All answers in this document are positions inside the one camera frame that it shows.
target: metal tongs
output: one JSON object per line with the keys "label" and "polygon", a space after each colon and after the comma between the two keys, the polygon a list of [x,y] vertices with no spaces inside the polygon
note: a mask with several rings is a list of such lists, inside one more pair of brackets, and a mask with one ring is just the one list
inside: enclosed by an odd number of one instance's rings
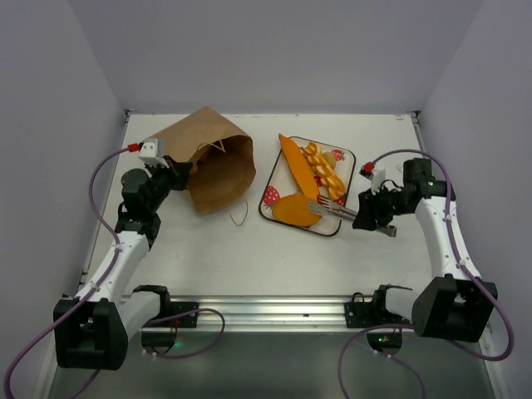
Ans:
{"label": "metal tongs", "polygon": [[[351,223],[355,221],[357,212],[335,203],[332,199],[319,195],[316,201],[308,201],[308,210],[313,214],[320,216],[334,216],[338,219],[348,220]],[[397,227],[388,225],[386,227],[377,227],[377,231],[387,235],[388,237],[397,236]]]}

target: strawberry print tray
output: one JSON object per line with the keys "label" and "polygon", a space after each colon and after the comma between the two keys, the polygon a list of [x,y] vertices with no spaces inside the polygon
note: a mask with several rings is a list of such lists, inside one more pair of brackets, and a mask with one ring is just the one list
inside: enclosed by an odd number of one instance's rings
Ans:
{"label": "strawberry print tray", "polygon": [[[302,152],[308,145],[308,143],[314,141],[304,139],[302,137],[290,137],[290,139],[292,139],[296,142],[297,145],[299,145],[299,148]],[[347,189],[345,196],[336,202],[341,205],[345,205],[347,196],[349,195],[349,186],[351,185],[351,179],[355,170],[355,164],[357,159],[350,150],[338,148],[328,144],[323,144],[318,141],[314,142],[318,143],[322,147],[322,152],[332,152],[334,154],[334,157],[336,158],[336,167],[334,168],[334,170],[336,171],[338,177],[342,179]],[[314,179],[316,180],[316,184],[320,188],[320,193],[322,195],[327,196],[327,190],[325,190],[325,187],[322,187],[319,177],[315,175]],[[273,217],[273,204],[275,204],[277,200],[283,198],[286,195],[296,194],[298,192],[298,185],[293,180],[292,174],[290,173],[290,169],[288,168],[288,163],[284,158],[283,152],[280,151],[277,157],[277,161],[273,166],[272,174],[269,176],[268,183],[266,184],[266,188],[264,189],[263,197],[259,204],[260,215],[266,220],[271,220],[272,222],[279,224],[285,224],[283,222],[279,222]],[[308,228],[291,226],[289,224],[285,225],[293,229],[306,230],[310,233],[319,234],[324,237],[332,237],[338,232],[338,230],[340,230],[341,224],[342,221],[337,218],[334,218],[332,216],[324,216],[319,222]]]}

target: paper bag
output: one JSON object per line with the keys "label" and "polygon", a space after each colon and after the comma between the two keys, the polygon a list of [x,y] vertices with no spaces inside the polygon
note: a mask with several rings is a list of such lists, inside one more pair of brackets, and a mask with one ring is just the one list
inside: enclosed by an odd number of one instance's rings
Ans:
{"label": "paper bag", "polygon": [[201,108],[152,137],[165,142],[165,155],[195,165],[188,189],[198,213],[232,204],[253,182],[251,137],[212,108]]}

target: red strawberry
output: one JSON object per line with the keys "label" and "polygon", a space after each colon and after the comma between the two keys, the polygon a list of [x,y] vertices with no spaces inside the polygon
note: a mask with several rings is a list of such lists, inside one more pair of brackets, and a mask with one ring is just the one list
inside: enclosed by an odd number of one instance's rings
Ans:
{"label": "red strawberry", "polygon": [[281,196],[279,195],[279,192],[272,185],[270,185],[264,193],[263,202],[267,208],[271,208],[273,207],[273,204],[280,199]]}
{"label": "red strawberry", "polygon": [[332,150],[331,152],[334,154],[334,158],[336,159],[336,161],[346,159],[346,155],[343,153],[342,150]]}
{"label": "red strawberry", "polygon": [[336,201],[334,201],[340,206],[346,206],[346,197],[345,195],[342,198],[338,198]]}

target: white table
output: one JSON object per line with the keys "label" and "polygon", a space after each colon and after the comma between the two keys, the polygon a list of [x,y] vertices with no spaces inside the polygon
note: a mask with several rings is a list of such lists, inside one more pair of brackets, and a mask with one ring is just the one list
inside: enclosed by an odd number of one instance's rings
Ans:
{"label": "white table", "polygon": [[[124,145],[138,142],[185,115],[133,115]],[[278,133],[298,135],[345,147],[357,157],[356,170],[376,156],[399,148],[419,149],[409,115],[227,115],[254,141],[257,175],[246,200],[249,215],[236,227],[224,209],[197,215],[187,193],[172,192],[159,209],[159,237],[136,270],[129,289],[141,284],[165,285],[172,295],[348,295],[372,293],[383,283],[422,290],[430,281],[423,233],[413,215],[396,218],[398,235],[353,230],[343,224],[331,238],[318,237],[268,222],[258,205],[279,153]],[[382,161],[387,177],[401,183],[402,162],[409,155]],[[136,155],[121,155],[104,216],[116,223],[122,201],[122,175],[143,165]],[[358,208],[357,194],[369,187],[358,173],[347,206]],[[245,212],[242,199],[230,208],[236,219]],[[94,272],[111,244],[100,229],[91,261]]]}

